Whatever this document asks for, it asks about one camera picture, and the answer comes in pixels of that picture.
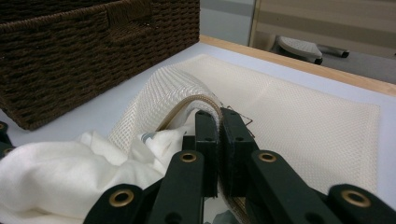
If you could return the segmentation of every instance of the wall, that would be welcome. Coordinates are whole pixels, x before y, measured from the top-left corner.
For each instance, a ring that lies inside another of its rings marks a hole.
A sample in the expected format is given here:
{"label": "wall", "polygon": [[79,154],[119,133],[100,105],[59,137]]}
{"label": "wall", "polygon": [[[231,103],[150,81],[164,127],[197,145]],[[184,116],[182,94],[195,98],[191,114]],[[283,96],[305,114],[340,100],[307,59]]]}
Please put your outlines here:
{"label": "wall", "polygon": [[255,0],[201,0],[201,34],[247,46],[254,5]]}

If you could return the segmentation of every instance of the floor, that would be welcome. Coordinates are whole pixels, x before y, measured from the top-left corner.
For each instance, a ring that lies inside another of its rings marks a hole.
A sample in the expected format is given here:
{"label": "floor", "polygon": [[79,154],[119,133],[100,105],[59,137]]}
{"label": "floor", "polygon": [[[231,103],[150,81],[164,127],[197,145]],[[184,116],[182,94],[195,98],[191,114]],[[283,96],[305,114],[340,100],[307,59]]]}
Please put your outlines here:
{"label": "floor", "polygon": [[[396,84],[396,58],[392,60],[353,51],[349,52],[347,58],[341,58],[342,52],[324,46],[318,48],[323,53],[322,66]],[[283,50],[277,43],[271,51],[294,59],[314,62],[314,59],[303,58]]]}

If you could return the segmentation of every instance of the white fabric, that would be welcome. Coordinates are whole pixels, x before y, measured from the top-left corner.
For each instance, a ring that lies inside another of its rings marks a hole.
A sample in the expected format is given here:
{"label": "white fabric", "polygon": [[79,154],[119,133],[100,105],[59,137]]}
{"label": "white fabric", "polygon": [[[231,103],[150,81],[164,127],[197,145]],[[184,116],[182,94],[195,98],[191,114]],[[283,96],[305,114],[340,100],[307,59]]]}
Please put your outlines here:
{"label": "white fabric", "polygon": [[224,106],[253,121],[261,149],[282,155],[307,184],[327,193],[349,183],[376,192],[380,108],[351,102],[200,55],[170,65],[201,80]]}
{"label": "white fabric", "polygon": [[192,135],[193,125],[185,125],[174,130],[157,133],[143,133],[138,137],[155,156],[152,167],[165,175],[175,153],[181,150],[184,135]]}
{"label": "white fabric", "polygon": [[123,183],[144,189],[162,178],[190,129],[156,133],[148,144],[153,163],[129,159],[95,132],[17,147],[0,161],[0,222],[82,223],[105,190]]}

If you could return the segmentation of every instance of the black plastic part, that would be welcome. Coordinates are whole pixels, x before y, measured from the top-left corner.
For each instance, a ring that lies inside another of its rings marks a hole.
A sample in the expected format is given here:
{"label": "black plastic part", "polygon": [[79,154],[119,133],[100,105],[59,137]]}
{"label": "black plastic part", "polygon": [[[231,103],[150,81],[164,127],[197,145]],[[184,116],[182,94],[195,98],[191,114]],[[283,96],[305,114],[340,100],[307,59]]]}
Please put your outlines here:
{"label": "black plastic part", "polygon": [[331,187],[327,202],[344,223],[396,223],[396,212],[392,208],[374,194],[356,186]]}
{"label": "black plastic part", "polygon": [[215,120],[205,111],[195,114],[195,150],[205,157],[204,195],[218,196],[219,135]]}
{"label": "black plastic part", "polygon": [[143,190],[134,185],[117,185],[108,189],[96,202],[84,220],[84,224],[132,224],[143,202]]}
{"label": "black plastic part", "polygon": [[342,223],[277,153],[254,151],[247,166],[274,223]]}
{"label": "black plastic part", "polygon": [[7,129],[8,125],[0,121],[0,160],[15,148],[8,138]]}
{"label": "black plastic part", "polygon": [[343,54],[341,54],[341,58],[347,58],[349,56],[349,52],[344,51]]}
{"label": "black plastic part", "polygon": [[181,150],[195,150],[195,136],[183,136]]}
{"label": "black plastic part", "polygon": [[315,64],[321,65],[323,63],[323,59],[319,58],[319,59],[315,59]]}
{"label": "black plastic part", "polygon": [[221,139],[224,164],[220,167],[224,180],[221,182],[225,195],[245,197],[249,183],[246,163],[250,153],[259,148],[237,112],[226,108],[222,108],[221,112],[224,133]]}
{"label": "black plastic part", "polygon": [[203,223],[204,166],[204,156],[194,150],[173,156],[148,224]]}

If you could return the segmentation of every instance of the brass screw insert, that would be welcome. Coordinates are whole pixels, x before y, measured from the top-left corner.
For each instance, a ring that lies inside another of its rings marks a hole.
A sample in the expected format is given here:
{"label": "brass screw insert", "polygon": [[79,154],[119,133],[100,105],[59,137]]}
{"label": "brass screw insert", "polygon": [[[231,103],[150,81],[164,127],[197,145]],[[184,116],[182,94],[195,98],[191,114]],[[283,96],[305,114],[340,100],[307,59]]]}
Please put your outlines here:
{"label": "brass screw insert", "polygon": [[343,190],[341,195],[343,196],[344,200],[358,207],[370,207],[371,205],[370,200],[366,196],[355,190]]}
{"label": "brass screw insert", "polygon": [[273,154],[268,153],[268,152],[263,152],[263,153],[259,154],[259,158],[260,158],[260,160],[266,161],[266,162],[276,161],[276,156],[274,156]]}
{"label": "brass screw insert", "polygon": [[184,162],[192,162],[197,160],[197,156],[193,153],[187,152],[180,155],[180,159]]}
{"label": "brass screw insert", "polygon": [[130,189],[119,189],[112,193],[108,200],[113,207],[123,207],[134,200],[134,193]]}

